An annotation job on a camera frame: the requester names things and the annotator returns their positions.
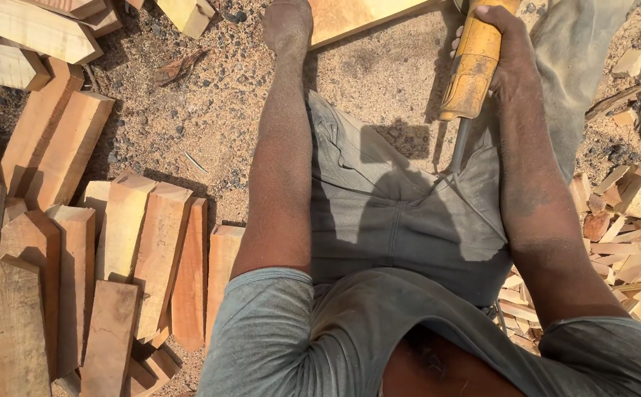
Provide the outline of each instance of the grey t-shirt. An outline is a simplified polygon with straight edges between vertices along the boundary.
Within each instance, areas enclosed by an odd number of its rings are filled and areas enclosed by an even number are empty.
[[[641,396],[641,323],[558,321],[538,357],[481,311],[395,268],[348,275],[313,298],[308,275],[266,268],[230,281],[212,329],[199,397],[376,397],[396,344],[421,323],[480,357],[528,397]]]

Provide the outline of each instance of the hand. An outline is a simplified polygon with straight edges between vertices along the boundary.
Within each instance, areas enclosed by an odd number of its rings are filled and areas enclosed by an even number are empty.
[[[501,32],[501,55],[490,89],[499,94],[505,87],[515,86],[520,82],[537,81],[540,84],[536,54],[528,37],[526,24],[503,6],[478,6],[475,15]],[[457,30],[458,38],[452,42],[450,57],[455,57],[463,28],[461,26]]]
[[[307,0],[274,0],[263,19],[264,42],[278,56],[306,56],[313,31],[313,14]]]

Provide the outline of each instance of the person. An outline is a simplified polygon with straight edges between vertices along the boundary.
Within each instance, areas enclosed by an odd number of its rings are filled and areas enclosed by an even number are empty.
[[[412,167],[304,91],[310,6],[269,5],[249,219],[198,396],[641,396],[641,323],[590,265],[567,187],[631,3],[561,0],[533,40],[505,8],[477,7],[501,59],[457,176]],[[512,262],[541,356],[488,316]]]

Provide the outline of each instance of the dirt ground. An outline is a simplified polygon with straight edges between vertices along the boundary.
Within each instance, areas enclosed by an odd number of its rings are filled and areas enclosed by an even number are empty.
[[[129,13],[123,1],[117,2],[124,27],[98,39],[104,57],[91,63],[100,92],[116,99],[116,105],[81,188],[87,181],[112,179],[131,170],[207,197],[209,227],[245,224],[248,170],[274,66],[274,55],[262,41],[266,4],[210,3],[221,14],[245,11],[248,17],[238,24],[216,17],[201,39],[192,40],[180,35],[153,1]],[[517,15],[534,26],[545,10],[547,0],[531,4],[525,0]],[[413,15],[313,51],[306,62],[306,85],[373,125],[413,165],[429,172],[443,170],[457,125],[435,119],[451,65],[450,42],[460,24],[452,1],[437,1]],[[214,50],[189,77],[164,88],[152,84],[157,67],[202,45]],[[633,47],[641,49],[641,1],[609,46],[595,100],[637,84],[635,78],[608,75],[625,50]],[[92,87],[86,81],[84,89]],[[0,137],[9,138],[27,96],[0,86]],[[624,150],[617,145],[624,145]],[[184,151],[205,171],[193,165]],[[593,184],[616,165],[636,163],[641,163],[637,129],[617,127],[610,117],[586,126],[577,171],[587,172]],[[165,348],[183,369],[154,396],[195,391],[201,352],[188,353],[171,338]],[[54,395],[63,394],[56,390]]]

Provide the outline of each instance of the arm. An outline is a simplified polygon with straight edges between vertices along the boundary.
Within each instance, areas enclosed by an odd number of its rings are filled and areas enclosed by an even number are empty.
[[[249,222],[231,278],[274,266],[309,270],[313,144],[302,71],[312,28],[307,0],[276,0],[264,15],[264,40],[277,53],[276,71],[259,122]]]
[[[492,87],[500,108],[501,218],[514,264],[543,328],[579,316],[628,317],[595,272],[551,146],[526,26],[503,7],[478,8],[502,33]]]

